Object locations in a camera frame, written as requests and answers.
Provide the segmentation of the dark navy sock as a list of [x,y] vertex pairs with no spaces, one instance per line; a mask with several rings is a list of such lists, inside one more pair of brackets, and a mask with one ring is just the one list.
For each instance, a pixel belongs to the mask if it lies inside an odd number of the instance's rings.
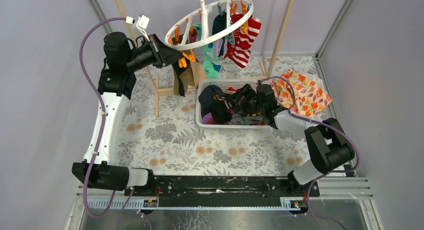
[[172,64],[172,69],[174,73],[173,92],[177,96],[184,97],[186,95],[186,90],[185,90],[184,83],[181,76],[189,67],[190,67],[189,63],[187,63],[186,66],[180,67],[178,60]]

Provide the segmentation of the brown ribbed sock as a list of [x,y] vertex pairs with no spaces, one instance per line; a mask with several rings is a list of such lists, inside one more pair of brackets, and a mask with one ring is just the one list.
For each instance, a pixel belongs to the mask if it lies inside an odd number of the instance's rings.
[[190,65],[188,65],[187,69],[180,75],[182,86],[185,92],[188,91],[189,86],[197,88],[203,79],[208,78],[207,73],[201,63],[192,61],[189,63]]

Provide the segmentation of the green and blue sock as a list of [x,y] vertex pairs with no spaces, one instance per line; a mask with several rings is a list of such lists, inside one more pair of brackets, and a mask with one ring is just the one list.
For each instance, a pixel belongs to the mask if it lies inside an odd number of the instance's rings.
[[202,47],[203,68],[208,78],[217,78],[222,69],[218,57],[215,56],[214,43],[210,42]]

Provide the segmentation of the black sock with tan stripes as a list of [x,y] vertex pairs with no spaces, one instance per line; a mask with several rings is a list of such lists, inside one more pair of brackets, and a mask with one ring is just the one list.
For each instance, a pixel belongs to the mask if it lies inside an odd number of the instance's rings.
[[222,99],[214,99],[210,106],[210,112],[213,119],[218,124],[225,124],[232,120],[230,109],[233,107],[232,103]]

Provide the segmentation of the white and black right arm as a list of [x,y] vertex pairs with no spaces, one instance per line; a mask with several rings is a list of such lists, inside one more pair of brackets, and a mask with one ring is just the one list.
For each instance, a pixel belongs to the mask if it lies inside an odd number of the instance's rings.
[[267,126],[305,139],[310,159],[287,175],[286,188],[293,196],[301,195],[312,180],[355,158],[354,147],[335,118],[316,121],[294,114],[291,107],[278,104],[269,84],[256,89],[246,84],[225,100],[244,117],[258,115]]

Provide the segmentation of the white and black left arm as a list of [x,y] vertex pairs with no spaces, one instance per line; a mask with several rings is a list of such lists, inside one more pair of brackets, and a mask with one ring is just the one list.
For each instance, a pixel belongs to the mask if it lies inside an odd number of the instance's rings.
[[139,47],[131,45],[122,32],[106,35],[103,42],[104,68],[95,89],[100,98],[97,118],[83,160],[73,163],[71,172],[89,188],[123,191],[133,187],[148,196],[155,190],[153,171],[118,165],[118,130],[137,81],[135,72],[148,66],[167,67],[183,54],[162,43],[155,34]]

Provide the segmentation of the white plastic laundry basket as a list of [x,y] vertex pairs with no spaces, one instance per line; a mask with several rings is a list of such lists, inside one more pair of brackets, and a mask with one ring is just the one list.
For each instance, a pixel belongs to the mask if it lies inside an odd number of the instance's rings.
[[228,88],[232,87],[234,89],[241,89],[245,84],[251,85],[253,89],[256,89],[258,86],[258,78],[246,78],[246,79],[236,79],[236,78],[205,78],[201,80],[198,84],[196,91],[196,102],[195,102],[195,122],[197,125],[204,129],[236,129],[236,130],[263,130],[268,129],[267,125],[240,125],[240,124],[203,124],[203,117],[201,114],[201,104],[199,101],[199,96],[202,91],[209,85],[215,85],[219,87],[223,92]]

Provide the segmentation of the black sock in basket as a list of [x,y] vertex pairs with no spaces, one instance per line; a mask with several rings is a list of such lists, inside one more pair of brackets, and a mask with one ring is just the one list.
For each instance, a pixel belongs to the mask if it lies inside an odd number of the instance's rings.
[[200,103],[201,117],[203,118],[206,114],[211,113],[210,107],[213,100],[221,100],[225,94],[221,88],[216,85],[207,86],[198,97]]

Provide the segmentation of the red white striped sock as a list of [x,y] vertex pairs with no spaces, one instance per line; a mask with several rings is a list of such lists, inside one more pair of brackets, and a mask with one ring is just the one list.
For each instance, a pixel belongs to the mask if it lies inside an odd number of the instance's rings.
[[251,47],[260,33],[262,23],[252,16],[247,21],[247,33],[238,28],[233,32],[234,44],[227,43],[225,59],[232,60],[240,68],[245,68],[251,56]]

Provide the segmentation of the orange floral cloth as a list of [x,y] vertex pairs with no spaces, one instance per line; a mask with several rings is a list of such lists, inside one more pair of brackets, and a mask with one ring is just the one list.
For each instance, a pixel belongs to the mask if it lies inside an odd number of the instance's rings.
[[294,105],[292,112],[297,115],[314,118],[333,101],[323,81],[313,74],[291,68],[280,77],[286,81],[275,78],[270,83],[277,103],[287,109]]

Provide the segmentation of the floral table mat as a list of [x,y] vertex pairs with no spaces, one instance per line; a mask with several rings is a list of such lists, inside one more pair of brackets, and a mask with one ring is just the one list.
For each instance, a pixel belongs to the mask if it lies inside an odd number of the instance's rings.
[[117,139],[121,166],[157,175],[285,176],[309,158],[306,141],[271,127],[199,127],[197,95],[156,98],[147,73],[136,73]]

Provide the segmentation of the wooden drying rack frame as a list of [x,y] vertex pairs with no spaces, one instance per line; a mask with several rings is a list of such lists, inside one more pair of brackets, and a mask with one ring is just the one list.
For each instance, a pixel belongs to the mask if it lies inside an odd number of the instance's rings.
[[[118,8],[118,11],[119,11],[121,17],[124,17],[124,19],[126,19],[127,12],[125,10],[125,7],[124,7],[122,1],[121,0],[114,0],[114,1],[115,1],[115,4]],[[242,26],[244,26],[243,27],[244,30],[242,30],[242,32],[245,31],[247,33],[248,18],[253,14],[253,11],[254,11],[254,5],[253,5],[253,2],[251,0],[218,0],[218,1],[215,1],[215,2],[212,2],[212,3],[209,3],[209,4],[205,4],[205,0],[196,0],[196,1],[199,2],[200,8],[197,9],[197,10],[194,10],[192,13],[188,14],[185,18],[179,20],[168,31],[168,34],[171,33],[171,32],[175,32],[176,29],[178,29],[180,27],[180,24],[186,23],[187,27],[186,27],[185,32],[183,34],[182,45],[178,46],[178,45],[169,44],[169,47],[176,48],[177,50],[182,50],[182,47],[184,47],[184,50],[186,50],[186,49],[192,50],[192,49],[207,45],[207,44],[211,43],[212,41],[218,40],[218,37],[222,37],[222,36],[224,36],[224,34],[232,33],[236,29],[236,27],[241,28]],[[232,3],[231,1],[245,1],[246,3],[249,2],[249,4],[251,5],[248,12],[245,12],[245,8],[242,7],[242,11],[243,11],[244,16],[234,24],[231,23],[232,18],[230,16],[230,12],[234,8],[234,7],[231,8],[231,3]],[[226,8],[227,8],[226,9],[226,29],[215,34],[215,35],[209,36],[208,15],[212,11],[212,8],[214,6],[219,5],[221,2],[225,2]],[[275,42],[275,46],[274,46],[274,49],[273,49],[273,53],[272,53],[272,57],[271,57],[271,61],[269,63],[268,69],[265,70],[264,64],[261,63],[261,70],[262,70],[262,77],[263,78],[256,77],[256,79],[263,79],[264,80],[264,78],[268,78],[272,74],[272,70],[273,70],[274,63],[276,61],[278,49],[280,48],[280,45],[281,45],[281,42],[282,42],[282,39],[283,39],[283,35],[284,35],[285,30],[286,30],[287,23],[289,21],[294,2],[295,2],[295,0],[287,0],[286,7],[285,7],[285,10],[284,10],[284,14],[283,14],[283,18],[282,18],[282,22],[281,22],[280,29],[279,29],[279,32],[278,32],[278,37],[277,37],[276,42]],[[188,35],[189,34],[189,27],[192,24],[193,17],[196,16],[196,15],[199,15],[200,20],[201,20],[202,31],[204,33],[204,35],[202,35],[203,38],[202,38],[201,41],[195,42],[195,43],[190,43],[190,44],[188,44],[187,47],[185,47],[187,37],[189,36]],[[138,27],[137,21],[136,21],[136,23],[128,23],[128,24],[130,24],[130,25],[128,25],[126,28],[127,28],[128,33],[130,34],[131,39],[133,39],[134,42],[135,42],[135,38],[136,38],[136,34],[135,34],[134,29],[132,27],[134,24],[135,24],[135,29],[137,31],[139,31],[142,36],[146,37],[147,40],[151,40],[150,37],[147,36],[145,29],[142,28],[142,27]],[[150,83],[151,83],[152,88],[153,88],[153,92],[155,94],[155,104],[156,104],[155,105],[155,116],[159,117],[159,115],[160,115],[159,114],[160,97],[161,96],[173,95],[174,94],[174,88],[173,87],[160,88],[160,75],[156,74],[156,80],[154,80],[153,77],[152,77],[150,69],[148,67],[146,67],[144,70],[146,72],[148,79],[150,80]]]

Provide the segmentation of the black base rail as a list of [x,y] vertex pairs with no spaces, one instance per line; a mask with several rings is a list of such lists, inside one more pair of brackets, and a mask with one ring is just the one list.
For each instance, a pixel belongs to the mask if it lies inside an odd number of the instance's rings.
[[160,175],[132,193],[158,200],[159,207],[272,208],[289,198],[305,200],[307,190],[286,177]]

